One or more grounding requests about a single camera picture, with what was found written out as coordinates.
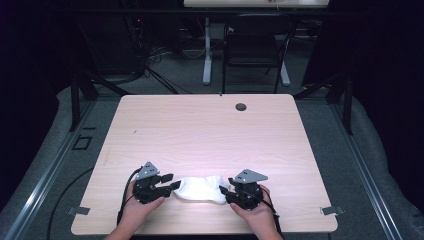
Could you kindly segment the person's left hand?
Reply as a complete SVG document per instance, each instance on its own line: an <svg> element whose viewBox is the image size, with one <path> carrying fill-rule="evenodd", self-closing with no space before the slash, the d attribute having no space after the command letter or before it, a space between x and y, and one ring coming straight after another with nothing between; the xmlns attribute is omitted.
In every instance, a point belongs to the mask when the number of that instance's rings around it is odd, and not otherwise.
<svg viewBox="0 0 424 240"><path fill-rule="evenodd" d="M153 202L142 204L135 199L132 194L126 197L124 209L122 212L121 220L118 224L125 230L135 232L146 221L148 216L157 208L159 208L165 201L164 197L160 197Z"/></svg>

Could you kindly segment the dark curtain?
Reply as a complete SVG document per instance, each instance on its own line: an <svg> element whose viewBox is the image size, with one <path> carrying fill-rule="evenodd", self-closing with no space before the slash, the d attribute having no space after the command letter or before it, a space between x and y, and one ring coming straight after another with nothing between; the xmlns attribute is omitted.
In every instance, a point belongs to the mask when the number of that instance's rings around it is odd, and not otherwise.
<svg viewBox="0 0 424 240"><path fill-rule="evenodd" d="M43 0L0 0L0 211L41 147L70 74Z"/></svg>
<svg viewBox="0 0 424 240"><path fill-rule="evenodd" d="M353 95L404 197L424 213L424 0L329 0L303 82L355 63Z"/></svg>

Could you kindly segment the aluminium floor rail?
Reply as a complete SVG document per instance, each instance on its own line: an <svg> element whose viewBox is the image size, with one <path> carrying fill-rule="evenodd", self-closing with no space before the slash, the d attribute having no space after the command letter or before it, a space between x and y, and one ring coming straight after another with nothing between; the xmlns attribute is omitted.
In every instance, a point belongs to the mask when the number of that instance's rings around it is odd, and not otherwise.
<svg viewBox="0 0 424 240"><path fill-rule="evenodd" d="M353 155L353 163L355 165L358 176L365 189L368 199L374 209L374 212L380 222L380 225L386 235L387 240L404 240L399 228L397 227L392 214L383 198L376 182L365 162L362 152L360 151L355 138L345 129L342 122L342 110L338 105L329 105L330 111L336 119L337 126L340 129L349 149Z"/></svg>
<svg viewBox="0 0 424 240"><path fill-rule="evenodd" d="M17 191L0 213L0 240L81 240L72 233L108 122L96 118L109 113L100 102L89 102L72 132L64 108L44 140Z"/></svg>

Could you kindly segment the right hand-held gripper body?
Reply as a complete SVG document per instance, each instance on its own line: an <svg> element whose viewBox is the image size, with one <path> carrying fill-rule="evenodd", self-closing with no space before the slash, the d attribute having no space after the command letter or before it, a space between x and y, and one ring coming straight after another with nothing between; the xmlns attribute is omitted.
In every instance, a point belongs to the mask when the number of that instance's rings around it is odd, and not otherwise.
<svg viewBox="0 0 424 240"><path fill-rule="evenodd" d="M244 210L256 208L263 200L258 182L265 181L268 177L253 170L244 169L233 179L235 186L230 185L234 187L234 191L230 191L231 195L226 197L226 201L229 204L235 203Z"/></svg>

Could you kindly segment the black folding chair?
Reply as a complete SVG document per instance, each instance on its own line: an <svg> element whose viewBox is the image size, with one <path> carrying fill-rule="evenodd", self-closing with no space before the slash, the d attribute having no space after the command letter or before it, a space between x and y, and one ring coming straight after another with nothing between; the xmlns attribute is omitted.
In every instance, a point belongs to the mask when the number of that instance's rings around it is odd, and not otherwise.
<svg viewBox="0 0 424 240"><path fill-rule="evenodd" d="M241 13L224 25L221 92L226 92L228 67L277 70L273 92L282 80L281 70L294 22L284 14Z"/></svg>

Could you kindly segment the white desk with white legs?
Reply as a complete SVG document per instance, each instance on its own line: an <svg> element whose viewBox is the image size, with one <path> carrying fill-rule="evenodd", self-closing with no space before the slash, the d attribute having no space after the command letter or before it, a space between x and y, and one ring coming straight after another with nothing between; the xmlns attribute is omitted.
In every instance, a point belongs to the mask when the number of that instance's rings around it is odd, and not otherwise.
<svg viewBox="0 0 424 240"><path fill-rule="evenodd" d="M189 8L265 8L283 9L325 9L330 0L184 0L184 7ZM211 84L212 53L210 36L210 19L205 17L205 62L203 69L203 84ZM283 86L290 86L287 68L283 62L280 71Z"/></svg>

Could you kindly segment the black metal stand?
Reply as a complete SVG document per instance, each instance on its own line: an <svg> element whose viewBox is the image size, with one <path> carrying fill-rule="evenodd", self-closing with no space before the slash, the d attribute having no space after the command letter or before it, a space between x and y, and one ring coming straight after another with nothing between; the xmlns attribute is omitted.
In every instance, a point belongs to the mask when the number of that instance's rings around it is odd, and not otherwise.
<svg viewBox="0 0 424 240"><path fill-rule="evenodd" d="M337 73L322 82L312 84L300 93L295 94L294 98L296 100L303 99L323 87L329 87L329 91L325 97L328 104L336 104L339 102L341 97L344 97L342 124L347 133L352 135L351 115L353 103L353 81L348 73Z"/></svg>
<svg viewBox="0 0 424 240"><path fill-rule="evenodd" d="M117 93L120 96L129 95L129 92L107 81L103 77L89 71L78 71L74 73L71 81L71 105L72 105L72 123L70 132L74 131L81 121L80 96L82 93L89 101L96 101L99 97L94 83L99 83L107 89Z"/></svg>

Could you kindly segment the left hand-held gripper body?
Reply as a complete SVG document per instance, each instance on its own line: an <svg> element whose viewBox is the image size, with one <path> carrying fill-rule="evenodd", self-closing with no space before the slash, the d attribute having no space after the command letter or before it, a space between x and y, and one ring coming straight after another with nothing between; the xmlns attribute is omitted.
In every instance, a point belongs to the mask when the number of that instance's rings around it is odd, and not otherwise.
<svg viewBox="0 0 424 240"><path fill-rule="evenodd" d="M158 183L162 183L160 171L153 163L146 162L135 178L133 186L135 199L142 204L147 204L160 197L166 197L167 188L157 187Z"/></svg>

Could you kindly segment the person's right hand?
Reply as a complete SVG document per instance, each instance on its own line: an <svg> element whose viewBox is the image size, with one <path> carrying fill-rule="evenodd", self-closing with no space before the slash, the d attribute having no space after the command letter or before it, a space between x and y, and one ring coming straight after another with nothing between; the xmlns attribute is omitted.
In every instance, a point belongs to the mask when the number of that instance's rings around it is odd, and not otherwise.
<svg viewBox="0 0 424 240"><path fill-rule="evenodd" d="M244 210L235 203L231 203L230 207L247 223L253 233L265 230L277 231L273 212L265 203L261 202L253 210Z"/></svg>

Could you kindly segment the grey metal table bracket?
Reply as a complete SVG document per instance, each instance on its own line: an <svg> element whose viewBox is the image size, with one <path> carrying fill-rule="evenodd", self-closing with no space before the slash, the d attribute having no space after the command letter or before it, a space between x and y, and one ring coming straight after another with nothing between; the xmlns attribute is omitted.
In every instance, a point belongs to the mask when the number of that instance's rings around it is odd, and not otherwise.
<svg viewBox="0 0 424 240"><path fill-rule="evenodd" d="M341 206L329 206L329 207L321 208L320 211L325 216L327 215L338 216L345 212L344 208Z"/></svg>
<svg viewBox="0 0 424 240"><path fill-rule="evenodd" d="M90 209L86 207L70 207L67 210L68 215L87 215L89 213Z"/></svg>

